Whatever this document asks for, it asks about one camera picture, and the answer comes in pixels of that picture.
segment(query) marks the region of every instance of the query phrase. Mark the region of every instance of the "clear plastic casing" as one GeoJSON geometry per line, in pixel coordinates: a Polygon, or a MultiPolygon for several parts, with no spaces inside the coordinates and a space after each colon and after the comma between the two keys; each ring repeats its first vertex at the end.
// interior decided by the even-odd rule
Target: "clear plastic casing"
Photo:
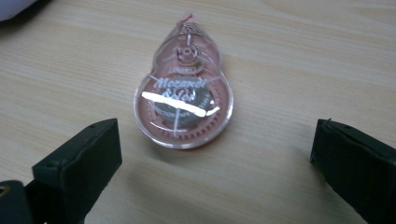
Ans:
{"type": "Polygon", "coordinates": [[[216,137],[233,111],[233,93],[221,63],[218,47],[192,14],[178,22],[134,96],[142,131],[155,143],[178,149],[216,137]]]}

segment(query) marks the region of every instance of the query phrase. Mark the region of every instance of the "correction tape reel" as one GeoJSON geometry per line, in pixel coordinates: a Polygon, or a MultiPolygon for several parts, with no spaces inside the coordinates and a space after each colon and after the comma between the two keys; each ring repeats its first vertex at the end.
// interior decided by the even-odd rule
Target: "correction tape reel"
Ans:
{"type": "Polygon", "coordinates": [[[233,111],[220,64],[218,47],[192,15],[178,22],[135,93],[134,114],[142,131],[157,144],[178,149],[216,137],[233,111]]]}

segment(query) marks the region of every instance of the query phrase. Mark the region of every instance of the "wooden desk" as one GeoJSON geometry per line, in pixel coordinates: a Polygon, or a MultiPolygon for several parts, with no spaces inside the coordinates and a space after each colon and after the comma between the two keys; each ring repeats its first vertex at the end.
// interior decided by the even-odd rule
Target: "wooden desk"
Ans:
{"type": "Polygon", "coordinates": [[[364,223],[309,163],[317,119],[396,147],[394,1],[53,0],[0,25],[0,180],[118,118],[123,165],[86,223],[364,223]],[[207,146],[157,147],[134,90],[192,9],[224,54],[233,118],[207,146]]]}

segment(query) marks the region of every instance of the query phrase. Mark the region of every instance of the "transparent dispenser cover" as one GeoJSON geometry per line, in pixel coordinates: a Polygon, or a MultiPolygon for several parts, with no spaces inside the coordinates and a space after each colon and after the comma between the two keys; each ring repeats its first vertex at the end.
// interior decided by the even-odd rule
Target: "transparent dispenser cover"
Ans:
{"type": "Polygon", "coordinates": [[[233,94],[221,71],[221,55],[212,39],[188,13],[154,55],[134,97],[142,131],[170,148],[201,146],[227,125],[233,94]]]}

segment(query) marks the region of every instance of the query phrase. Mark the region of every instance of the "correction tape dispenser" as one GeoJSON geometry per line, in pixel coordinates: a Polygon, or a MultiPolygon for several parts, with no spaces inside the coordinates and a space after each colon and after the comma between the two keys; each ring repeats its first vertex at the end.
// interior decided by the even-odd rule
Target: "correction tape dispenser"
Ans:
{"type": "Polygon", "coordinates": [[[152,70],[134,96],[143,133],[170,148],[201,146],[225,128],[233,93],[218,47],[187,13],[154,55],[152,70]]]}

